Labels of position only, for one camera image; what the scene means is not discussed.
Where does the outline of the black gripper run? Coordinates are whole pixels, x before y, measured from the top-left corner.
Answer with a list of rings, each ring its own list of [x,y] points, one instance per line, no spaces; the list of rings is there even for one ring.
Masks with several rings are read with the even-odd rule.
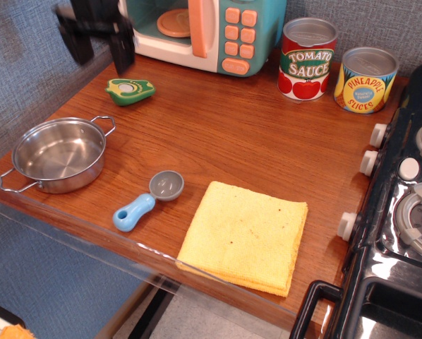
[[[109,48],[116,72],[124,74],[135,62],[133,27],[119,1],[70,1],[56,5],[59,32],[74,61],[85,65],[94,57],[91,35],[111,35]]]

